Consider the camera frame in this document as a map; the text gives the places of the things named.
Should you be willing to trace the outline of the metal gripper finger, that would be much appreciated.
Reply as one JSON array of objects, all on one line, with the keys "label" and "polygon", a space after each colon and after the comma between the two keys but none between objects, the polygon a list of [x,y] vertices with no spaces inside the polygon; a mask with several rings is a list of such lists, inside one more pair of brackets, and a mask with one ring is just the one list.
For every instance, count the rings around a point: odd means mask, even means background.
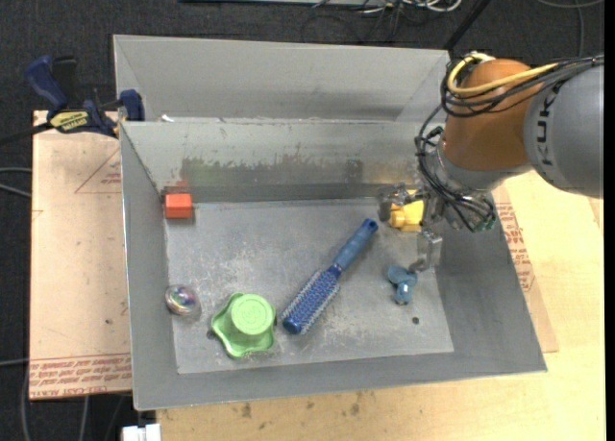
[{"label": "metal gripper finger", "polygon": [[409,265],[410,271],[426,271],[440,261],[443,237],[433,231],[420,231],[417,235],[416,259]]},{"label": "metal gripper finger", "polygon": [[378,192],[378,216],[382,222],[388,221],[394,206],[404,207],[414,201],[405,183],[383,186]]}]

